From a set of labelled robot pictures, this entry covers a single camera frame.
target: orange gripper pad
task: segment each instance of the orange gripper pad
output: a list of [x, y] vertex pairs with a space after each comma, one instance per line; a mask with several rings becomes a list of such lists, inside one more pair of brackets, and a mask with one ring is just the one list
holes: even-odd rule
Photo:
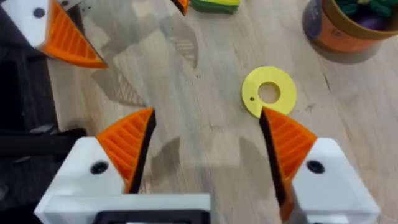
[[56, 0], [50, 1], [46, 40], [39, 49], [74, 65], [108, 67]]
[[266, 107], [262, 109], [260, 126], [266, 139], [280, 216], [286, 221], [294, 208], [292, 179], [317, 137], [295, 120]]
[[175, 6], [181, 11], [181, 13], [185, 16], [187, 14], [189, 0], [172, 0]]
[[155, 110], [146, 108], [119, 120], [96, 136], [124, 179], [126, 194], [138, 193], [155, 126]]

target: black screw hole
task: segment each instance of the black screw hole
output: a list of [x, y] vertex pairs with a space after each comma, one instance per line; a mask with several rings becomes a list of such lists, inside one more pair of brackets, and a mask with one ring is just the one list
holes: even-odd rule
[[314, 174], [323, 174], [325, 172], [325, 167], [319, 161], [308, 161], [307, 167]]
[[108, 166], [109, 166], [109, 165], [108, 165], [107, 162], [105, 162], [105, 161], [99, 161], [99, 162], [94, 163], [94, 164], [91, 166], [90, 172], [91, 172], [92, 174], [94, 174], [94, 175], [102, 174], [103, 172], [105, 172], [105, 171], [108, 169]]
[[44, 14], [45, 14], [45, 11], [44, 11], [44, 9], [42, 9], [42, 8], [35, 8], [35, 9], [33, 10], [33, 16], [36, 17], [36, 18], [38, 18], [38, 19], [40, 19], [41, 17], [43, 17]]
[[69, 2], [68, 2], [68, 1], [62, 1], [62, 2], [61, 2], [61, 6], [67, 6], [67, 5], [69, 5]]

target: wood grain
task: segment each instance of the wood grain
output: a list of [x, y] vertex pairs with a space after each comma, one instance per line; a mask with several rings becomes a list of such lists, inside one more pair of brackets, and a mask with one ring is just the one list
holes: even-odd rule
[[336, 139], [383, 214], [398, 218], [397, 39], [324, 53], [303, 34], [306, 3], [242, 0], [234, 15], [183, 17], [168, 0], [98, 0], [83, 23], [110, 68], [49, 61], [61, 128], [96, 134], [153, 106], [143, 192], [210, 192], [214, 223], [280, 223], [264, 138], [240, 98], [243, 78], [273, 65], [297, 86], [290, 116]]

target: yellow ring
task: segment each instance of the yellow ring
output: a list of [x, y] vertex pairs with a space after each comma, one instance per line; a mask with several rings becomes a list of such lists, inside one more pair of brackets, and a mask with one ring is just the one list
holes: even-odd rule
[[[275, 103], [265, 103], [260, 99], [259, 88], [264, 83], [272, 83], [280, 90], [279, 99]], [[297, 99], [296, 86], [292, 78], [283, 70], [263, 66], [254, 69], [247, 75], [242, 84], [242, 100], [253, 116], [259, 118], [263, 106], [289, 114]]]

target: center hole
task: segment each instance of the center hole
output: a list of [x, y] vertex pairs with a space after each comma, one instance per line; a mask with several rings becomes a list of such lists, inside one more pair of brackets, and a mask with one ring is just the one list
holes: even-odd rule
[[259, 96], [265, 103], [275, 103], [280, 97], [280, 89], [275, 83], [266, 82], [260, 86]]

